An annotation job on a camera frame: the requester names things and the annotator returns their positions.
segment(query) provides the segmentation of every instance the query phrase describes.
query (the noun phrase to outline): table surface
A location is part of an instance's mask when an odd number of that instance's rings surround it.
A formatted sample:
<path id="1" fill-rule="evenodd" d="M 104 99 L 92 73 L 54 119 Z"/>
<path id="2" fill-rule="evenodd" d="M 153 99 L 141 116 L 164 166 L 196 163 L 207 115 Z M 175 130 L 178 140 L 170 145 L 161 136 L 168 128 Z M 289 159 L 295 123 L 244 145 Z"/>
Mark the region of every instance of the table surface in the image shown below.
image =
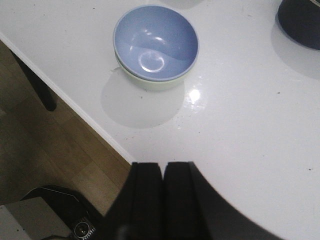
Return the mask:
<path id="1" fill-rule="evenodd" d="M 193 161 L 235 208 L 290 240 L 320 236 L 320 51 L 289 39 L 280 0 L 0 0 L 0 39 L 128 162 Z M 150 91 L 113 29 L 144 4 L 185 16 L 199 55 Z"/>

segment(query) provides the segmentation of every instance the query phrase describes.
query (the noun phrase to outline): bowl rim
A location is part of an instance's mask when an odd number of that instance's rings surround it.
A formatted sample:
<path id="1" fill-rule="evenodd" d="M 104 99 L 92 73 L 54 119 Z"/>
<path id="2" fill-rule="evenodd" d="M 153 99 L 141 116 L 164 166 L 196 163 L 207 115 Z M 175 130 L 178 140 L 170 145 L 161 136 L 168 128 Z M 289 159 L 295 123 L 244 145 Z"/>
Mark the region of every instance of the bowl rim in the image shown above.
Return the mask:
<path id="1" fill-rule="evenodd" d="M 129 13 L 137 10 L 137 9 L 142 9 L 142 8 L 146 8 L 146 7 L 160 7 L 160 8 L 164 8 L 164 9 L 168 9 L 170 11 L 173 11 L 175 12 L 176 14 L 180 15 L 182 18 L 184 18 L 189 24 L 190 26 L 192 27 L 194 33 L 195 33 L 195 37 L 196 37 L 196 43 L 197 43 L 197 51 L 196 51 L 196 54 L 195 54 L 195 57 L 192 61 L 192 63 L 190 64 L 190 66 L 184 70 L 183 72 L 175 75 L 175 76 L 172 76 L 172 77 L 166 77 L 166 78 L 156 78 L 156 77 L 146 77 L 144 75 L 141 75 L 137 72 L 135 72 L 134 70 L 132 70 L 129 66 L 127 66 L 124 61 L 122 61 L 119 53 L 118 53 L 118 50 L 117 50 L 117 47 L 116 47 L 116 31 L 118 29 L 118 26 L 120 24 L 120 22 L 125 18 L 125 16 L 127 16 Z M 157 5 L 157 4 L 144 4 L 144 5 L 140 5 L 140 6 L 137 6 L 137 7 L 134 7 L 130 10 L 128 10 L 127 12 L 125 12 L 120 18 L 119 20 L 117 21 L 117 23 L 115 24 L 114 26 L 114 29 L 113 29 L 113 35 L 112 35 L 112 43 L 113 43 L 113 49 L 114 49 L 114 53 L 115 53 L 115 56 L 117 58 L 117 61 L 119 61 L 119 63 L 122 65 L 123 68 L 125 68 L 130 74 L 136 76 L 137 78 L 141 79 L 141 80 L 145 80 L 145 81 L 148 81 L 148 82 L 155 82 L 155 83 L 158 83 L 158 82 L 169 82 L 169 81 L 173 81 L 177 78 L 180 78 L 182 77 L 183 75 L 185 75 L 187 72 L 190 71 L 190 69 L 195 65 L 196 63 L 196 60 L 198 58 L 198 55 L 199 55 L 199 37 L 198 37 L 198 34 L 196 32 L 196 29 L 194 28 L 194 26 L 190 23 L 190 21 L 185 17 L 183 16 L 182 14 L 180 14 L 179 12 L 173 10 L 172 8 L 169 8 L 169 7 L 166 7 L 166 6 L 162 6 L 162 5 Z"/>

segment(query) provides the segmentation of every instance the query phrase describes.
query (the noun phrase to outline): black table leg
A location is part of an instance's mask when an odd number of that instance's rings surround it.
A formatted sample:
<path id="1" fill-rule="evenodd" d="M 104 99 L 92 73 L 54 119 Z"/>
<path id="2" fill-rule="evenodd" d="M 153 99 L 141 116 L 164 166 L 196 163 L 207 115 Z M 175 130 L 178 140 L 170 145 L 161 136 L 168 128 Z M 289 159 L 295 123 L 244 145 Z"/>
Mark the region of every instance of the black table leg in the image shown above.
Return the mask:
<path id="1" fill-rule="evenodd" d="M 48 85 L 46 85 L 23 61 L 20 60 L 14 53 L 12 53 L 24 75 L 31 83 L 36 94 L 40 98 L 42 104 L 48 111 L 54 111 L 57 107 Z"/>

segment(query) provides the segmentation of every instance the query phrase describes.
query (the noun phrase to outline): wooden floor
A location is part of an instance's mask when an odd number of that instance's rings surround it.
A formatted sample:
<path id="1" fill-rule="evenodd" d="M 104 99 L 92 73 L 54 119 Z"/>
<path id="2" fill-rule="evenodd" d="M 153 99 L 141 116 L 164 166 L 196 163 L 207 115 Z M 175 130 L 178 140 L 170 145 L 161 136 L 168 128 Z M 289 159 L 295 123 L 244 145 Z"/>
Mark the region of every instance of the wooden floor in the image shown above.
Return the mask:
<path id="1" fill-rule="evenodd" d="M 129 168 L 61 99 L 47 111 L 0 42 L 0 205 L 58 185 L 81 192 L 104 214 Z"/>

